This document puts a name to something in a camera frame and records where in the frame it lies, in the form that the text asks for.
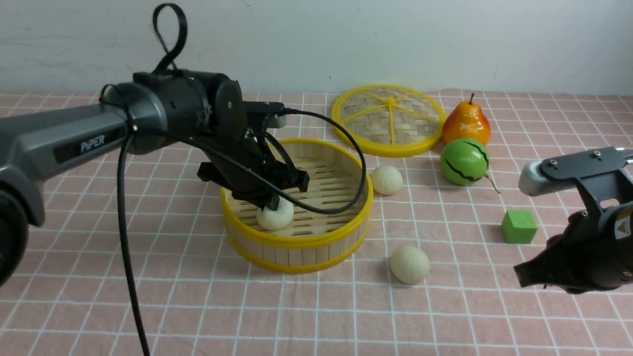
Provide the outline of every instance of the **warning label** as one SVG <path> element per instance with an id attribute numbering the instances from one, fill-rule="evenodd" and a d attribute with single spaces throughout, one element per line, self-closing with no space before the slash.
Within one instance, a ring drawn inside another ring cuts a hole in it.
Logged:
<path id="1" fill-rule="evenodd" d="M 628 238 L 631 235 L 631 213 L 633 208 L 623 209 L 618 213 L 618 217 L 615 221 L 615 227 L 613 235 L 615 239 Z"/>

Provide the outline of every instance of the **black cable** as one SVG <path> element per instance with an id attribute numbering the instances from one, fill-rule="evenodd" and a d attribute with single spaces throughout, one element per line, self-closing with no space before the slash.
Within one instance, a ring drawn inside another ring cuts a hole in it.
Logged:
<path id="1" fill-rule="evenodd" d="M 120 97 L 121 104 L 112 103 L 104 99 L 107 88 L 111 87 Z M 127 160 L 127 154 L 130 149 L 130 145 L 135 137 L 137 127 L 134 125 L 134 118 L 130 113 L 130 107 L 125 100 L 125 96 L 121 90 L 113 84 L 107 84 L 101 89 L 99 95 L 99 102 L 122 108 L 125 111 L 125 121 L 127 123 L 127 136 L 123 142 L 123 147 L 119 154 L 119 159 L 116 168 L 116 209 L 118 214 L 118 226 L 119 237 L 121 241 L 121 255 L 123 258 L 123 268 L 125 269 L 125 280 L 127 281 L 127 289 L 130 294 L 130 303 L 132 304 L 132 314 L 134 315 L 134 322 L 136 324 L 136 330 L 139 334 L 139 340 L 141 342 L 141 349 L 143 356 L 151 356 L 149 352 L 149 344 L 147 343 L 147 336 L 145 335 L 145 328 L 141 318 L 141 308 L 139 306 L 139 298 L 136 293 L 136 285 L 134 283 L 134 273 L 132 272 L 132 261 L 130 258 L 130 247 L 127 238 L 127 216 L 125 213 L 125 163 Z"/>
<path id="2" fill-rule="evenodd" d="M 286 152 L 286 150 L 279 143 L 279 141 L 277 141 L 277 139 L 275 139 L 275 137 L 272 136 L 270 133 L 264 132 L 263 136 L 268 142 L 270 142 L 271 145 L 273 145 L 277 153 L 281 156 L 281 159 L 284 160 L 284 163 L 286 166 L 288 166 L 288 170 L 290 171 L 290 175 L 292 176 L 292 181 L 295 181 L 298 176 L 297 168 L 294 166 L 294 163 L 292 162 L 290 156 L 288 155 L 288 152 Z"/>
<path id="3" fill-rule="evenodd" d="M 104 100 L 105 91 L 109 87 L 111 87 L 121 97 L 121 101 L 122 101 L 121 104 L 112 103 L 112 102 Z M 193 140 L 191 138 L 181 137 L 181 136 L 172 134 L 170 132 L 159 130 L 159 129 L 155 129 L 155 128 L 152 128 L 152 127 L 145 127 L 145 128 L 138 128 L 138 127 L 136 127 L 134 125 L 134 119 L 132 118 L 132 116 L 130 114 L 130 111 L 129 111 L 129 105 L 125 101 L 125 97 L 123 96 L 123 93 L 121 92 L 121 90 L 115 85 L 108 84 L 108 85 L 104 86 L 102 91 L 101 91 L 101 95 L 99 97 L 99 101 L 101 103 L 104 103 L 104 104 L 107 104 L 107 105 L 113 105 L 113 106 L 117 106 L 119 108 L 122 108 L 125 111 L 126 122 L 128 123 L 128 133 L 127 133 L 127 136 L 125 138 L 125 142 L 123 144 L 123 147 L 121 148 L 121 152 L 119 154 L 118 166 L 117 166 L 117 171 L 116 171 L 116 202 L 117 202 L 119 235 L 120 235 L 120 241 L 121 241 L 121 254 L 122 254 L 122 257 L 123 257 L 123 266 L 124 266 L 124 269 L 125 269 L 125 278 L 127 280 L 128 291 L 129 291 L 129 294 L 130 294 L 130 303 L 132 304 L 132 313 L 134 315 L 134 322 L 136 324 L 136 329 L 137 329 L 137 332 L 138 332 L 138 335 L 139 335 L 139 339 L 140 339 L 140 342 L 141 342 L 141 348 L 142 348 L 144 356 L 151 356 L 151 354 L 150 354 L 150 351 L 149 351 L 149 345 L 147 343 L 147 336 L 145 334 L 144 326 L 143 326 L 143 323 L 142 323 L 141 310 L 140 310 L 138 296 L 137 296 L 137 293 L 136 293 L 136 287 L 135 287 L 135 282 L 134 282 L 134 273 L 132 272 L 132 262 L 130 260 L 130 250 L 129 250 L 128 236 L 127 236 L 127 215 L 126 215 L 126 212 L 125 212 L 125 163 L 127 161 L 127 155 L 128 155 L 128 151 L 129 151 L 130 145 L 132 144 L 132 141 L 134 140 L 136 135 L 139 135 L 139 134 L 155 134 L 155 135 L 163 136 L 163 137 L 166 137 L 166 138 L 169 138 L 169 139 L 173 139 L 175 141 L 179 141 L 179 142 L 184 143 L 184 144 L 188 144 L 188 145 L 190 145 L 192 147 L 195 147 L 197 149 L 200 149 L 201 151 L 203 151 L 205 153 L 208 153 L 208 154 L 210 154 L 212 156 L 216 156 L 219 159 L 224 160 L 225 162 L 227 162 L 227 163 L 229 163 L 229 164 L 241 169 L 245 173 L 249 174 L 251 177 L 255 178 L 260 183 L 264 184 L 266 187 L 268 187 L 273 192 L 277 193 L 279 196 L 281 196 L 284 199 L 290 201 L 293 205 L 296 205 L 297 207 L 301 207 L 301 208 L 303 208 L 305 210 L 308 210 L 308 211 L 311 211 L 311 212 L 324 213 L 324 214 L 330 214 L 330 215 L 344 212 L 347 209 L 349 209 L 349 207 L 353 206 L 354 204 L 356 204 L 356 202 L 358 202 L 360 196 L 362 195 L 363 188 L 365 187 L 365 183 L 366 183 L 365 176 L 367 175 L 367 166 L 366 166 L 366 163 L 365 163 L 365 157 L 363 156 L 362 150 L 360 149 L 360 147 L 358 146 L 358 144 L 356 143 L 354 138 L 351 136 L 351 134 L 348 133 L 347 130 L 345 130 L 345 128 L 343 128 L 342 126 L 337 124 L 335 121 L 333 121 L 329 117 L 326 117 L 325 115 L 312 113 L 310 111 L 302 111 L 302 110 L 294 110 L 294 109 L 287 110 L 287 112 L 285 112 L 285 114 L 298 114 L 298 115 L 314 116 L 314 117 L 320 118 L 320 119 L 332 124 L 334 127 L 336 127 L 341 132 L 343 132 L 343 134 L 350 140 L 350 142 L 352 143 L 354 148 L 356 148 L 357 152 L 359 153 L 359 157 L 360 157 L 360 161 L 361 161 L 361 171 L 362 172 L 361 172 L 361 181 L 360 181 L 360 184 L 359 184 L 358 191 L 357 191 L 356 195 L 354 196 L 354 198 L 347 205 L 345 205 L 343 207 L 340 207 L 340 208 L 333 208 L 333 209 L 316 208 L 316 207 L 310 206 L 308 204 L 305 204 L 305 203 L 297 200 L 296 198 L 292 197 L 291 195 L 287 194 L 283 190 L 279 189 L 278 187 L 276 187 L 271 182 L 268 182 L 265 178 L 263 178 L 262 176 L 258 175 L 255 172 L 253 172 L 252 170 L 248 169 L 247 167 L 245 167 L 241 163 L 239 163 L 239 162 L 233 160 L 231 157 L 225 155 L 221 151 L 217 151 L 216 149 L 214 149 L 214 148 L 212 148 L 210 146 L 207 146 L 207 145 L 205 145 L 203 143 L 200 143 L 198 141 L 195 141 L 195 140 Z M 267 136 L 267 138 L 271 139 L 271 142 L 272 142 L 273 146 L 276 146 L 275 145 L 275 143 L 276 143 L 276 144 L 278 144 L 281 147 L 281 144 L 274 137 L 272 137 L 270 134 L 268 134 L 266 136 Z M 290 164 L 292 164 L 292 160 L 290 159 L 290 157 L 287 156 L 287 154 L 285 154 L 285 155 L 286 155 L 286 157 L 284 157 L 284 158 L 288 159 Z"/>
<path id="4" fill-rule="evenodd" d="M 125 269 L 125 279 L 127 280 L 127 289 L 130 292 L 130 303 L 132 304 L 132 314 L 136 324 L 136 331 L 139 334 L 141 349 L 143 356 L 151 356 L 149 352 L 149 344 L 145 335 L 145 328 L 141 319 L 141 308 L 139 306 L 139 298 L 136 294 L 136 286 L 134 283 L 134 274 L 132 273 L 132 261 L 130 259 L 130 248 L 127 239 L 127 216 L 125 214 L 125 161 L 130 145 L 134 140 L 134 134 L 129 135 L 121 153 L 119 154 L 118 167 L 116 169 L 116 207 L 118 213 L 119 235 L 121 238 L 121 255 L 123 257 L 123 267 Z"/>
<path id="5" fill-rule="evenodd" d="M 163 36 L 158 30 L 158 15 L 160 14 L 160 11 L 162 11 L 166 7 L 171 8 L 176 13 L 176 16 L 178 18 L 178 39 L 176 40 L 176 45 L 174 45 L 171 50 L 167 49 L 167 45 L 163 40 Z M 154 14 L 152 15 L 152 24 L 154 26 L 154 34 L 165 50 L 165 56 L 152 71 L 152 74 L 159 74 L 161 72 L 164 72 L 170 64 L 172 65 L 173 69 L 177 69 L 176 63 L 174 63 L 173 61 L 176 59 L 176 57 L 178 57 L 178 55 L 180 55 L 182 50 L 185 48 L 185 43 L 187 42 L 187 17 L 185 16 L 184 11 L 182 11 L 180 6 L 176 4 L 160 4 L 154 9 Z"/>
<path id="6" fill-rule="evenodd" d="M 367 168 L 366 168 L 366 165 L 365 165 L 365 158 L 363 157 L 363 154 L 360 151 L 360 148 L 358 148 L 358 151 L 360 152 L 360 160 L 361 160 L 362 174 L 363 175 L 361 176 L 361 181 L 360 181 L 360 184 L 359 184 L 358 192 L 356 193 L 354 198 L 352 198 L 352 200 L 348 204 L 344 205 L 343 207 L 331 208 L 331 209 L 322 209 L 322 208 L 313 207 L 311 205 L 303 203 L 302 201 L 297 200 L 295 197 L 293 197 L 293 196 L 289 195 L 288 193 L 286 193 L 285 191 L 279 189 L 277 186 L 275 186 L 271 182 L 268 182 L 265 178 L 263 178 L 262 176 L 260 176 L 259 174 L 255 173 L 255 172 L 253 172 L 252 170 L 248 169 L 243 164 L 235 161 L 233 158 L 225 155 L 224 153 L 222 153 L 220 151 L 217 151 L 215 148 L 207 146 L 207 145 L 205 145 L 203 143 L 194 141 L 194 140 L 192 140 L 190 138 L 181 137 L 181 136 L 172 134 L 171 132 L 155 129 L 153 127 L 139 128 L 138 133 L 139 134 L 143 133 L 143 134 L 157 134 L 157 135 L 161 135 L 163 137 L 166 137 L 166 138 L 169 138 L 169 139 L 173 139 L 173 140 L 176 140 L 176 141 L 180 141 L 181 143 L 184 143 L 184 144 L 188 144 L 189 146 L 193 146 L 193 147 L 195 147 L 197 149 L 200 149 L 201 151 L 203 151 L 203 152 L 205 152 L 205 153 L 207 153 L 207 154 L 209 154 L 211 156 L 216 156 L 219 159 L 221 159 L 221 160 L 223 160 L 223 161 L 235 166 L 236 168 L 241 169 L 244 173 L 250 175 L 252 178 L 256 179 L 257 181 L 259 181 L 260 183 L 265 185 L 268 189 L 270 189 L 274 193 L 277 193 L 282 198 L 286 199 L 287 201 L 290 201 L 293 205 L 296 205 L 299 208 L 303 208 L 303 209 L 305 209 L 305 210 L 307 210 L 309 212 L 315 212 L 315 213 L 320 213 L 320 214 L 325 214 L 325 215 L 334 215 L 334 214 L 345 212 L 349 208 L 353 207 L 354 204 L 356 204 L 356 202 L 358 202 L 358 200 L 360 199 L 360 196 L 363 194 L 363 188 L 365 187 L 365 175 L 367 174 Z"/>
<path id="7" fill-rule="evenodd" d="M 158 15 L 160 13 L 160 11 L 165 8 L 165 7 L 170 7 L 172 10 L 174 10 L 174 12 L 176 12 L 176 15 L 178 16 L 178 21 L 179 21 L 179 35 L 178 35 L 178 40 L 176 45 L 174 46 L 174 48 L 170 51 L 167 49 L 167 46 L 163 40 L 163 37 L 161 36 L 160 32 L 158 31 Z M 153 71 L 153 74 L 157 74 L 157 73 L 161 73 L 164 72 L 169 64 L 171 64 L 173 66 L 173 69 L 176 70 L 176 64 L 173 62 L 176 57 L 182 52 L 184 46 L 185 46 L 185 42 L 187 40 L 187 20 L 185 18 L 184 12 L 182 11 L 182 9 L 176 5 L 176 4 L 161 4 L 158 7 L 156 7 L 156 9 L 154 9 L 154 14 L 153 14 L 153 25 L 154 25 L 154 33 L 156 34 L 156 36 L 158 37 L 158 40 L 161 42 L 161 45 L 163 46 L 163 49 L 165 50 L 165 56 L 163 57 L 163 59 L 158 63 L 158 65 L 156 66 L 156 68 Z M 104 96 L 105 96 L 105 92 L 106 90 L 111 87 L 120 97 L 121 99 L 121 103 L 112 103 L 109 101 L 106 101 Z M 345 205 L 344 207 L 340 207 L 340 208 L 335 208 L 335 209 L 321 209 L 321 208 L 315 208 L 315 207 L 311 207 L 310 205 L 307 205 L 305 203 L 302 203 L 301 201 L 293 198 L 292 196 L 290 196 L 289 194 L 287 194 L 286 192 L 284 192 L 283 190 L 279 189 L 278 187 L 276 187 L 274 184 L 268 182 L 266 179 L 262 178 L 260 175 L 254 173 L 253 171 L 251 171 L 250 169 L 248 169 L 248 167 L 245 167 L 244 165 L 240 164 L 239 162 L 231 159 L 231 157 L 228 157 L 226 155 L 224 155 L 222 152 L 217 151 L 205 144 L 199 143 L 197 141 L 194 141 L 188 137 L 180 137 L 178 135 L 175 134 L 171 134 L 167 131 L 162 131 L 159 129 L 154 129 L 154 128 L 137 128 L 136 125 L 134 124 L 134 118 L 132 117 L 131 113 L 130 113 L 130 107 L 129 104 L 126 102 L 125 100 L 125 96 L 123 95 L 122 91 L 115 85 L 113 84 L 108 84 L 105 85 L 102 89 L 101 89 L 101 94 L 99 96 L 99 102 L 102 104 L 106 104 L 106 105 L 113 105 L 113 106 L 117 106 L 119 108 L 122 108 L 125 112 L 125 116 L 126 116 L 126 123 L 127 123 L 127 135 L 125 136 L 125 141 L 123 143 L 123 146 L 121 148 L 120 154 L 119 154 L 119 159 L 118 159 L 118 163 L 117 163 L 117 170 L 116 170 L 116 205 L 117 205 L 117 214 L 118 214 L 118 227 L 119 227 L 119 235 L 120 235 L 120 241 L 121 241 L 121 254 L 122 254 L 122 258 L 123 258 L 123 266 L 125 269 L 125 278 L 127 280 L 127 287 L 128 287 L 128 291 L 130 294 L 130 303 L 132 304 L 132 313 L 134 315 L 134 322 L 136 324 L 136 330 L 138 332 L 139 335 L 139 340 L 141 343 L 141 349 L 143 352 L 143 356 L 151 356 L 150 354 L 150 350 L 149 350 L 149 344 L 147 342 L 147 336 L 145 334 L 145 329 L 143 326 L 143 322 L 142 322 L 142 317 L 141 317 L 141 308 L 139 306 L 139 299 L 137 296 L 137 292 L 136 292 L 136 286 L 135 286 L 135 282 L 134 282 L 134 273 L 132 271 L 132 261 L 130 259 L 130 248 L 129 248 L 129 243 L 128 243 L 128 236 L 127 236 L 127 216 L 125 213 L 125 164 L 127 161 L 127 155 L 128 155 L 128 151 L 130 149 L 130 146 L 132 144 L 132 141 L 134 140 L 134 138 L 136 137 L 136 135 L 138 134 L 156 134 L 159 136 L 163 136 L 163 137 L 167 137 L 169 139 L 173 139 L 176 141 L 179 141 L 181 143 L 185 143 L 185 144 L 189 144 L 190 146 L 193 146 L 195 148 L 200 149 L 201 151 L 210 154 L 212 156 L 217 156 L 222 160 L 225 160 L 227 163 L 240 168 L 242 171 L 244 171 L 245 173 L 249 174 L 251 177 L 255 178 L 256 180 L 260 181 L 262 184 L 264 184 L 266 187 L 268 187 L 270 190 L 272 190 L 273 192 L 277 193 L 279 196 L 285 198 L 286 200 L 290 201 L 292 204 L 296 205 L 297 207 L 301 207 L 305 210 L 311 211 L 311 212 L 315 212 L 315 213 L 321 213 L 321 214 L 329 214 L 329 215 L 333 215 L 333 214 L 337 214 L 337 213 L 341 213 L 346 211 L 347 209 L 351 208 L 354 204 L 356 204 L 356 202 L 359 200 L 360 196 L 363 193 L 363 188 L 365 187 L 365 176 L 367 174 L 367 166 L 365 164 L 365 158 L 363 156 L 363 152 L 360 149 L 360 147 L 358 146 L 358 144 L 356 143 L 356 141 L 354 140 L 354 138 L 339 124 L 337 124 L 336 122 L 334 122 L 333 120 L 331 120 L 330 118 L 326 117 L 325 115 L 321 115 L 321 114 L 317 114 L 317 113 L 312 113 L 312 112 L 308 112 L 308 111 L 301 111 L 301 110 L 286 110 L 286 113 L 289 114 L 299 114 L 299 115 L 309 115 L 309 116 L 314 116 L 317 118 L 321 118 L 322 120 L 330 123 L 331 125 L 333 125 L 334 127 L 336 127 L 337 129 L 339 129 L 341 132 L 343 132 L 343 134 L 350 140 L 350 142 L 352 143 L 352 145 L 354 146 L 354 148 L 357 150 L 359 156 L 360 156 L 360 161 L 361 161 L 361 169 L 362 169 L 362 174 L 361 174 L 361 181 L 360 181 L 360 185 L 358 187 L 358 191 L 356 192 L 356 195 L 354 196 L 354 198 L 352 199 L 352 201 L 350 201 L 347 205 Z M 279 142 L 272 137 L 272 135 L 266 133 L 265 137 L 269 139 L 269 141 L 271 142 L 271 144 L 275 147 L 275 148 L 280 148 L 278 149 L 278 152 L 280 153 L 280 155 L 282 156 L 282 158 L 284 159 L 284 161 L 286 161 L 286 164 L 289 166 L 289 168 L 291 168 L 291 170 L 294 172 L 294 165 L 292 164 L 292 160 L 290 159 L 290 157 L 287 155 L 287 153 L 285 152 L 285 150 L 283 149 L 283 147 L 281 146 L 281 144 L 279 144 Z"/>

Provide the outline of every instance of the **bamboo steamer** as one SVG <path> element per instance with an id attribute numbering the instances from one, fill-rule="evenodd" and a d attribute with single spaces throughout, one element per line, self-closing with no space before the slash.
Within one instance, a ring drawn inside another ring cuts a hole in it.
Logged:
<path id="1" fill-rule="evenodd" d="M 359 159 L 346 150 L 314 139 L 286 139 L 280 143 L 298 169 L 310 175 L 308 191 L 289 189 L 299 201 L 320 208 L 348 204 L 361 176 Z M 371 219 L 373 188 L 366 176 L 363 194 L 349 210 L 322 215 L 294 207 L 292 223 L 271 232 L 256 220 L 257 207 L 237 201 L 226 189 L 220 201 L 227 237 L 233 248 L 255 265 L 276 272 L 316 272 L 337 265 L 362 244 Z"/>

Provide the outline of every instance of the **green ball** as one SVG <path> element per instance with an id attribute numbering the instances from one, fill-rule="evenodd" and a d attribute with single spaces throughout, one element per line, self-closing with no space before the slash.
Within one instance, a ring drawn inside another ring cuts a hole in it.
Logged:
<path id="1" fill-rule="evenodd" d="M 486 147 L 473 139 L 457 139 L 442 150 L 442 174 L 449 181 L 467 186 L 486 176 L 490 154 Z"/>

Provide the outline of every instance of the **green foam cube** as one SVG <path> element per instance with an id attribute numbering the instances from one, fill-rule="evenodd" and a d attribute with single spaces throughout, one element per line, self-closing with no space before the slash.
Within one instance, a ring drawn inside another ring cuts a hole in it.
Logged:
<path id="1" fill-rule="evenodd" d="M 508 210 L 501 223 L 506 243 L 529 244 L 536 235 L 538 227 L 532 212 L 527 210 Z"/>

